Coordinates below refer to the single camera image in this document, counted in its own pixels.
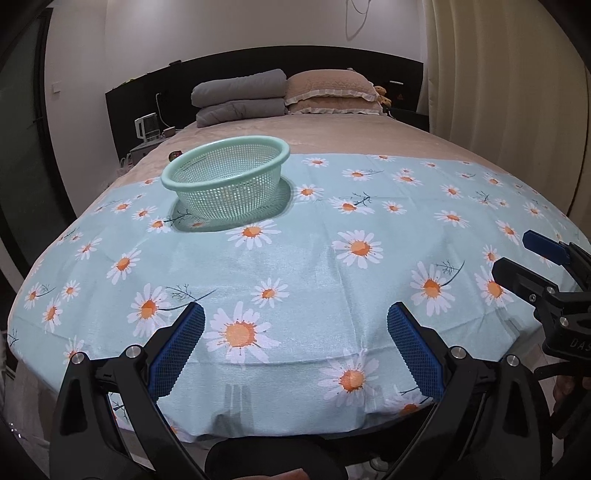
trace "stuffed toy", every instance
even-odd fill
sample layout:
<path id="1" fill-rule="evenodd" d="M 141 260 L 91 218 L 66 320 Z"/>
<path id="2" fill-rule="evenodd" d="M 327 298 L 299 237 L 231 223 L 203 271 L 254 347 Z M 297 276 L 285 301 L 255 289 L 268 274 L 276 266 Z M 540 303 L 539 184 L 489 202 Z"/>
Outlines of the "stuffed toy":
<path id="1" fill-rule="evenodd" d="M 384 96 L 386 95 L 386 89 L 384 87 L 380 87 L 380 85 L 375 85 L 374 88 L 375 91 L 378 92 L 378 103 L 382 106 L 390 108 L 392 106 L 392 100 Z"/>

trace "hand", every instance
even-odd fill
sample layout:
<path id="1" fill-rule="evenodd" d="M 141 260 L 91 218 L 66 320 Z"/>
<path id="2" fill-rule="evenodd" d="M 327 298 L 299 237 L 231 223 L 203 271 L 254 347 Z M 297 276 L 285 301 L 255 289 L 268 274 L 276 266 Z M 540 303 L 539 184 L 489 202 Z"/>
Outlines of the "hand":
<path id="1" fill-rule="evenodd" d="M 300 468 L 298 470 L 292 470 L 291 472 L 285 472 L 275 476 L 243 476 L 242 478 L 237 478 L 236 480 L 310 480 L 310 478 L 306 472 Z"/>
<path id="2" fill-rule="evenodd" d="M 591 390 L 591 378 L 585 377 L 583 379 L 583 388 L 587 390 Z M 554 404 L 554 410 L 556 410 L 556 405 L 559 404 L 562 400 L 564 400 L 568 395 L 572 393 L 574 390 L 574 377 L 568 377 L 566 375 L 559 375 L 556 377 L 556 385 L 554 386 L 554 391 L 552 392 L 554 395 L 554 399 L 556 403 Z"/>

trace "blue gripper pad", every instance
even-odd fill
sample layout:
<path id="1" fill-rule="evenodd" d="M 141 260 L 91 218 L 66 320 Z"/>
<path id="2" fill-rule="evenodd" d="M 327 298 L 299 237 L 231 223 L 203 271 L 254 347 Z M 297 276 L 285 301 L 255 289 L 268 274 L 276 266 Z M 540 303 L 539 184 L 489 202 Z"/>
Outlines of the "blue gripper pad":
<path id="1" fill-rule="evenodd" d="M 189 356 L 201 338 L 205 329 L 203 307 L 198 303 L 191 302 L 174 324 L 166 328 L 174 329 L 174 332 L 150 363 L 148 393 L 154 401 L 171 392 L 178 376 L 189 360 Z"/>
<path id="2" fill-rule="evenodd" d="M 443 368 L 421 337 L 423 327 L 409 315 L 399 305 L 392 305 L 388 310 L 388 333 L 421 393 L 438 402 L 445 392 Z"/>
<path id="3" fill-rule="evenodd" d="M 556 265 L 568 265 L 570 263 L 570 255 L 564 245 L 560 245 L 558 242 L 533 230 L 527 230 L 523 234 L 523 246 Z"/>

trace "pillow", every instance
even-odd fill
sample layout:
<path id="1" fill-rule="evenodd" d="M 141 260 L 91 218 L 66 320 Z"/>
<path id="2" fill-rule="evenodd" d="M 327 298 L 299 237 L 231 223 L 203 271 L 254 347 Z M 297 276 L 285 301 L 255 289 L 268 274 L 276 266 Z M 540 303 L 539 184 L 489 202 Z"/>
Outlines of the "pillow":
<path id="1" fill-rule="evenodd" d="M 243 120 L 245 118 L 265 118 L 268 116 L 285 115 L 283 98 L 268 98 L 264 100 L 233 100 L 202 108 L 197 113 L 197 126 L 210 125 Z"/>
<path id="2" fill-rule="evenodd" d="M 191 93 L 191 103 L 207 107 L 230 100 L 257 100 L 285 96 L 287 79 L 281 69 L 255 73 L 248 77 L 211 80 L 197 85 Z"/>
<path id="3" fill-rule="evenodd" d="M 326 96 L 361 97 L 369 102 L 378 98 L 374 86 L 351 70 L 308 70 L 287 79 L 286 105 Z"/>
<path id="4" fill-rule="evenodd" d="M 382 106 L 360 97 L 314 97 L 292 103 L 290 113 L 366 113 L 379 115 Z"/>

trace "white device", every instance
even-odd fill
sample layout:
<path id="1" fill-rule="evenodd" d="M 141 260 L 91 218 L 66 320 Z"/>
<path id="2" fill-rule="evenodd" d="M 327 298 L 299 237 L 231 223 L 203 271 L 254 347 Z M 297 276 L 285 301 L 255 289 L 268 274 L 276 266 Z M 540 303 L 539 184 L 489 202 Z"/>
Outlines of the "white device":
<path id="1" fill-rule="evenodd" d="M 149 142 L 160 136 L 158 115 L 151 113 L 135 120 L 135 133 L 144 142 Z"/>

